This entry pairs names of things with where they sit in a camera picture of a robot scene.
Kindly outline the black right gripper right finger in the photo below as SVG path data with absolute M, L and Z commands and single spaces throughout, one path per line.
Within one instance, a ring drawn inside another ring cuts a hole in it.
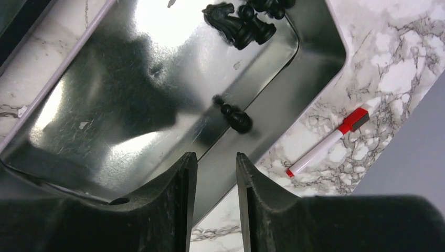
M 245 251 L 444 251 L 444 218 L 415 195 L 299 197 L 236 157 Z

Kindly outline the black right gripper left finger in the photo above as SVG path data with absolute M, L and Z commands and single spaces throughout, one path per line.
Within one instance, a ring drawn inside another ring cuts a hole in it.
M 169 169 L 109 204 L 44 187 L 1 166 L 1 251 L 189 251 L 198 162 Z

